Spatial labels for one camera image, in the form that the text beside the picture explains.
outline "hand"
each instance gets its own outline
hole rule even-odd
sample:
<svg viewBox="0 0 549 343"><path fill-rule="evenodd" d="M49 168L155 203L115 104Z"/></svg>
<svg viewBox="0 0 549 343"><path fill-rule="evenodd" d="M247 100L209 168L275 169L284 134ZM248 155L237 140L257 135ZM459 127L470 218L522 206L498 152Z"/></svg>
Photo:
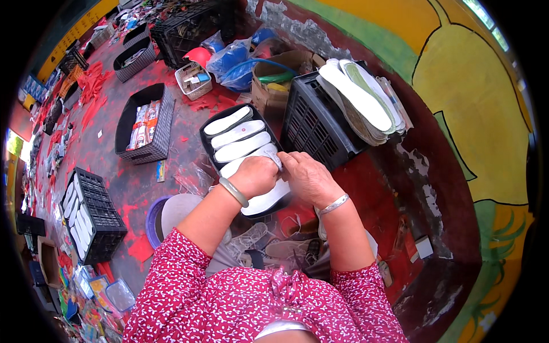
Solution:
<svg viewBox="0 0 549 343"><path fill-rule="evenodd" d="M277 173L278 167L270 158L250 156L242 161L229 181L250 200L273 189L278 179Z"/></svg>
<svg viewBox="0 0 549 343"><path fill-rule="evenodd" d="M284 180L290 181L294 194L319 210L325 209L345 194L326 167L308 153L277 154L285 168Z"/></svg>

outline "purple bucket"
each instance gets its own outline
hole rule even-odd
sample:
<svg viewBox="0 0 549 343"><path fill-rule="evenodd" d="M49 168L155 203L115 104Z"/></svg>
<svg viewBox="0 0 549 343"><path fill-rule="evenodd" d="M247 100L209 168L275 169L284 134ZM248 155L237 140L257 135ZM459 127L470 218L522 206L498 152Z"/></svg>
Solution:
<svg viewBox="0 0 549 343"><path fill-rule="evenodd" d="M161 213L164 203L166 203L166 201L172 196L173 195L165 195L159 197L154 201L147 212L147 218L145 219L145 230L147 232L149 243L153 249L158 248L161 243L156 233L156 217Z"/></svg>

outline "woman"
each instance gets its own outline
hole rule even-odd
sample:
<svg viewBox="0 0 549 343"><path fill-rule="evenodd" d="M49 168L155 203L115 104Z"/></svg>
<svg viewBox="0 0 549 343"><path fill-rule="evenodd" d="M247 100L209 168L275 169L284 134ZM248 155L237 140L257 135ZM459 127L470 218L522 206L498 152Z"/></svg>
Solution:
<svg viewBox="0 0 549 343"><path fill-rule="evenodd" d="M277 155L293 193L323 209L333 286L281 269L234 267L207 278L211 256L245 201L219 184L157 248L125 342L406 341L352 201L307 153ZM277 173L273 160L255 156L229 181L251 199L269 192Z"/></svg>

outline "woman's left hand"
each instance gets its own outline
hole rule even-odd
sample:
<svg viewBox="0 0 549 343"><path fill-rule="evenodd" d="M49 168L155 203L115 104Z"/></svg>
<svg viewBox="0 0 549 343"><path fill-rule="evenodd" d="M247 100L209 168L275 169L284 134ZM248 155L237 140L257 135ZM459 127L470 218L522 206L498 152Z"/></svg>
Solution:
<svg viewBox="0 0 549 343"><path fill-rule="evenodd" d="M278 179L277 173L278 167L270 158L250 156L244 159L229 181L250 200L273 189Z"/></svg>

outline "wall mural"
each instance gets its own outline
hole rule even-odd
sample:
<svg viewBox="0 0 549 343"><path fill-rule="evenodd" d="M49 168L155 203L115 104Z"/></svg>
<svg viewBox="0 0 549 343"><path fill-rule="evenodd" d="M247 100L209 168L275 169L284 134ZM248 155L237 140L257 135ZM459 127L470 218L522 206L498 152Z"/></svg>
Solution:
<svg viewBox="0 0 549 343"><path fill-rule="evenodd" d="M483 259L466 303L440 341L480 341L516 285L533 221L525 175L531 123L512 62L459 0L288 2L371 50L436 118L468 182Z"/></svg>

